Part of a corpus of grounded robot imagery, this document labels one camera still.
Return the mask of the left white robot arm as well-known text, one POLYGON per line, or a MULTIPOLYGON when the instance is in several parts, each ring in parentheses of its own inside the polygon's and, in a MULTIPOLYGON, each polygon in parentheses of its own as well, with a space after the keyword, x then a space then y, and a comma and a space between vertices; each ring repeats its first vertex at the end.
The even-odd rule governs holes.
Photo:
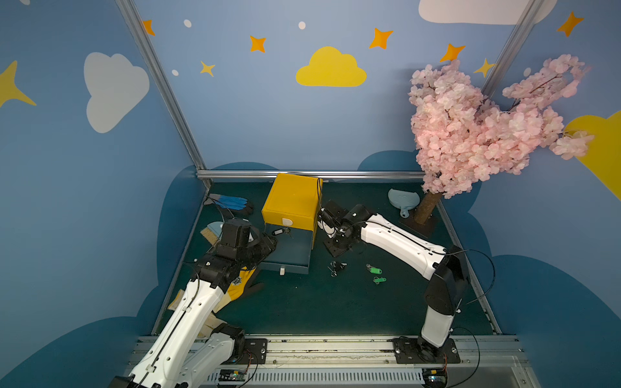
POLYGON ((197 352, 191 347, 207 318, 243 269, 253 269, 276 250, 265 233, 224 238, 194 267, 195 276, 158 339, 129 376, 116 376, 111 387, 199 387, 216 368, 244 353, 244 330, 226 323, 216 327, 197 352))

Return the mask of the dark teal drawer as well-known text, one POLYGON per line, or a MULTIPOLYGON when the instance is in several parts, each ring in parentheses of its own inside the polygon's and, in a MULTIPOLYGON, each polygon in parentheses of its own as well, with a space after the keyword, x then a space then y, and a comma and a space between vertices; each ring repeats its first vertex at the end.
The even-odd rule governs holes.
MULTIPOLYGON (((285 226, 266 224, 265 232, 273 236, 272 231, 281 227, 285 226)), ((313 232, 289 228, 290 234, 273 236, 278 241, 276 251, 260 263, 260 270, 274 271, 281 275, 288 273, 307 275, 309 273, 313 232)))

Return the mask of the black key bunch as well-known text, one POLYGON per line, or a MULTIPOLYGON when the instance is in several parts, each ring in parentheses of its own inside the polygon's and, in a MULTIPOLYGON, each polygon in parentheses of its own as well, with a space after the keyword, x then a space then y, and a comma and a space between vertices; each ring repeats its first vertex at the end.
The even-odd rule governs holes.
POLYGON ((339 275, 340 272, 344 271, 347 267, 348 267, 347 263, 342 263, 337 260, 333 260, 328 265, 328 270, 330 271, 332 277, 336 277, 339 275))

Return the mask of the black tag key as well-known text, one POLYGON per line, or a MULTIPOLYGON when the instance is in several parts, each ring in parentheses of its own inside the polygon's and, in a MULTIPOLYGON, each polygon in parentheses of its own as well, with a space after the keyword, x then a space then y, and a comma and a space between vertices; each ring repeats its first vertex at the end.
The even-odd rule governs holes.
POLYGON ((279 236, 281 234, 290 234, 290 228, 289 227, 281 227, 278 229, 275 229, 274 231, 272 231, 272 235, 273 236, 279 236))

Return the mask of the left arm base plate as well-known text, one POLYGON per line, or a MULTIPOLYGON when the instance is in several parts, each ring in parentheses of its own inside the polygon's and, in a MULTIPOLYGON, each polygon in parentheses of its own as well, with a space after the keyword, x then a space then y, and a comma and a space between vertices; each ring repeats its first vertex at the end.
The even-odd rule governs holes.
POLYGON ((266 338, 245 339, 242 351, 235 351, 233 355, 223 365, 264 365, 268 351, 268 340, 266 338))

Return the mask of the green tag key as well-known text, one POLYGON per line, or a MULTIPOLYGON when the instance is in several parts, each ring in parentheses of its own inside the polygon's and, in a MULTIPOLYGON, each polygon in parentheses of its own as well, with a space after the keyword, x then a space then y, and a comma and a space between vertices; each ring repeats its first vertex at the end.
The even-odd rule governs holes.
POLYGON ((374 267, 374 266, 372 266, 372 265, 370 265, 370 264, 368 264, 368 265, 366 266, 366 268, 367 268, 367 270, 368 270, 370 273, 372 273, 372 274, 374 274, 374 275, 382 275, 382 274, 383 274, 383 270, 381 270, 381 268, 376 268, 376 267, 374 267))
POLYGON ((386 279, 385 277, 378 277, 378 276, 376 276, 376 277, 373 279, 373 282, 374 282, 376 285, 383 284, 383 283, 385 283, 386 281, 387 281, 387 279, 386 279))

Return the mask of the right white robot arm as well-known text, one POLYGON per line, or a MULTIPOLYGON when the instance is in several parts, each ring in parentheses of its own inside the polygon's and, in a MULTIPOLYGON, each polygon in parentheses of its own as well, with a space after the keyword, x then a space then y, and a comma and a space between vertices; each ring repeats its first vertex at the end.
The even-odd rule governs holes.
POLYGON ((345 210, 330 200, 318 212, 317 223, 328 236, 325 246, 333 257, 363 242, 383 249, 420 273, 428 281, 424 294, 427 312, 417 346, 437 352, 446 344, 470 284, 461 248, 444 248, 421 239, 364 205, 345 210))

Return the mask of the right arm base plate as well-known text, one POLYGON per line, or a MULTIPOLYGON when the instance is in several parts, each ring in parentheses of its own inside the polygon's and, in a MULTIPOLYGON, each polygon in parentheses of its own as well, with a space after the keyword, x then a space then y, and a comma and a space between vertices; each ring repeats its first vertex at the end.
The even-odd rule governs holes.
POLYGON ((419 337, 400 336, 391 340, 398 364, 460 364, 461 358, 453 339, 440 348, 419 337))

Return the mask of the yellow drawer cabinet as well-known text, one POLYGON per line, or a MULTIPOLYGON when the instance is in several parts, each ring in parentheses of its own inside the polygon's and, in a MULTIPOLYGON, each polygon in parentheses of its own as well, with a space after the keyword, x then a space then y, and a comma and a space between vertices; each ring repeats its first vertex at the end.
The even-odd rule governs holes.
POLYGON ((266 224, 312 232, 315 246, 323 181, 310 176, 279 173, 261 214, 266 224))

